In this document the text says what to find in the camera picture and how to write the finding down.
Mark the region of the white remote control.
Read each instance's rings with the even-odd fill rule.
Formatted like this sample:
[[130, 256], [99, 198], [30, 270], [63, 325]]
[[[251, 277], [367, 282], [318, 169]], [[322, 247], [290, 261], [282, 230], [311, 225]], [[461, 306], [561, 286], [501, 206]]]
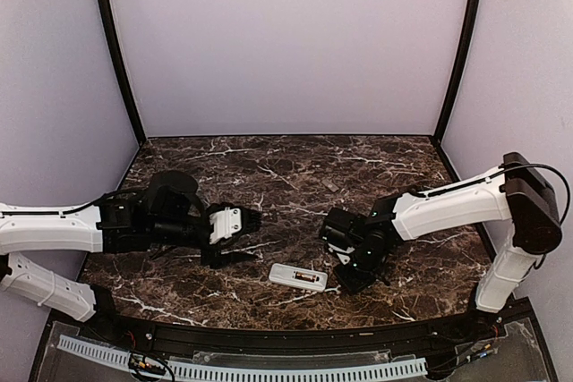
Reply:
[[269, 280], [273, 284], [321, 293], [326, 289], [328, 275], [324, 272], [275, 263], [270, 269]]

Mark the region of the gold AAA battery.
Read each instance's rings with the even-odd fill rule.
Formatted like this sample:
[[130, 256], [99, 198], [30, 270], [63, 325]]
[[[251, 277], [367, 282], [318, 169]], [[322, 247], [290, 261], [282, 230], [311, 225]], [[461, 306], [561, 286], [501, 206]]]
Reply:
[[304, 282], [314, 283], [314, 282], [316, 282], [319, 278], [318, 278], [316, 275], [314, 275], [314, 274], [296, 271], [296, 272], [295, 272], [295, 279], [301, 280], [301, 281], [304, 281]]

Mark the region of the grey battery cover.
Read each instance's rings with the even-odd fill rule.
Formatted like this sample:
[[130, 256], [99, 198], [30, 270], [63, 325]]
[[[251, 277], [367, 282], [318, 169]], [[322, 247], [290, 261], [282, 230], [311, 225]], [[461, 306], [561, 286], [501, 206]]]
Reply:
[[321, 181], [321, 183], [326, 188], [328, 188], [331, 192], [337, 192], [339, 190], [339, 187], [335, 183], [331, 182], [330, 180], [324, 179]]

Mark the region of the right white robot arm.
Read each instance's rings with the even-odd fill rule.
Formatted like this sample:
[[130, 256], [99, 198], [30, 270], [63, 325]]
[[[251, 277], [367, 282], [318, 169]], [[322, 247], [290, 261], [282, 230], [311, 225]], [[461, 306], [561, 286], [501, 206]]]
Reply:
[[483, 222], [510, 221], [509, 234], [475, 288], [475, 306], [457, 322], [458, 334], [478, 339], [529, 271], [561, 243], [568, 210], [559, 209], [543, 164], [510, 152], [483, 174], [426, 191], [375, 200], [367, 215], [332, 208], [319, 232], [340, 262], [334, 273], [350, 293], [372, 285], [399, 245], [429, 233]]

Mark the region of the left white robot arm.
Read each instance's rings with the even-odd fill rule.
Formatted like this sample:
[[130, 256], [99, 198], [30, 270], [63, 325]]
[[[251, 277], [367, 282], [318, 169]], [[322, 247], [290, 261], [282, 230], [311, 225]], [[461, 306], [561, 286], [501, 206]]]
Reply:
[[108, 289], [66, 279], [33, 263], [25, 252], [81, 250], [119, 254], [153, 246], [193, 248], [201, 264], [221, 268], [251, 254], [224, 249], [261, 228], [261, 212], [232, 203], [205, 206], [199, 185], [179, 171], [154, 174], [144, 188], [111, 191], [80, 206], [1, 207], [1, 288], [80, 321], [108, 343], [126, 335]]

